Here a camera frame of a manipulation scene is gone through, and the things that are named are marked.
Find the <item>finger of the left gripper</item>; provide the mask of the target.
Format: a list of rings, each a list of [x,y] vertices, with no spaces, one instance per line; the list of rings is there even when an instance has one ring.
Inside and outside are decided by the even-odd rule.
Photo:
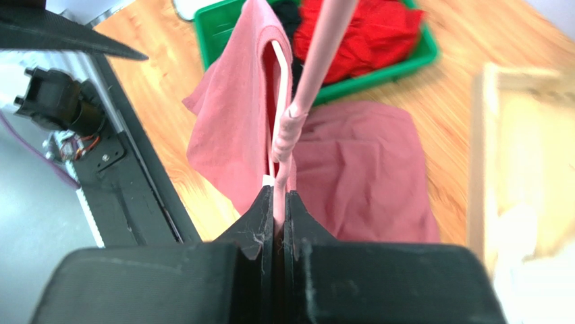
[[[40,7],[1,7],[1,49],[80,51],[144,61],[148,56]]]

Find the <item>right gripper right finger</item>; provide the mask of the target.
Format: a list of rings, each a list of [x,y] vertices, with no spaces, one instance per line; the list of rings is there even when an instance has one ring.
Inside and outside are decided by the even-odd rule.
[[[485,268],[463,246],[343,242],[286,196],[286,323],[504,323]]]

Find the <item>pink t shirt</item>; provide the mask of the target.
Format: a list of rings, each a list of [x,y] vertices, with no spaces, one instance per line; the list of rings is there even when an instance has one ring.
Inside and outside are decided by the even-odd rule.
[[[271,173],[273,124],[288,105],[273,44],[292,61],[266,1],[247,1],[216,62],[184,105],[196,115],[191,167],[245,213]],[[438,243],[425,156],[410,114],[372,101],[329,105],[306,118],[287,181],[340,240]]]

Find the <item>pink wire hanger taken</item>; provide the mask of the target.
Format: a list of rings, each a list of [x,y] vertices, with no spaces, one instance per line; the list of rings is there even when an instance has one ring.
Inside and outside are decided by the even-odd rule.
[[[269,175],[273,180],[273,234],[279,236],[285,223],[285,194],[292,167],[292,151],[300,138],[303,123],[319,93],[331,62],[358,5],[357,1],[324,1],[319,13],[303,68],[291,103],[290,64],[278,41],[271,46],[279,65],[279,85],[273,131],[267,143]]]

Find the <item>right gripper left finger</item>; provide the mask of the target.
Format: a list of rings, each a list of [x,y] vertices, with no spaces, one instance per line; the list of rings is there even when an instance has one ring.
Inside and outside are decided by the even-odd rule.
[[[33,323],[272,323],[273,191],[212,242],[86,248],[55,268]]]

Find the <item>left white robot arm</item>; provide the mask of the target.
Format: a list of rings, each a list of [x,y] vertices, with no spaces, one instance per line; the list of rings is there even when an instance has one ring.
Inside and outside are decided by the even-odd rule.
[[[148,57],[45,8],[45,1],[1,2],[1,50],[75,51],[144,61]],[[48,130],[91,136],[105,114],[82,95],[85,85],[59,70],[1,60],[1,109]]]

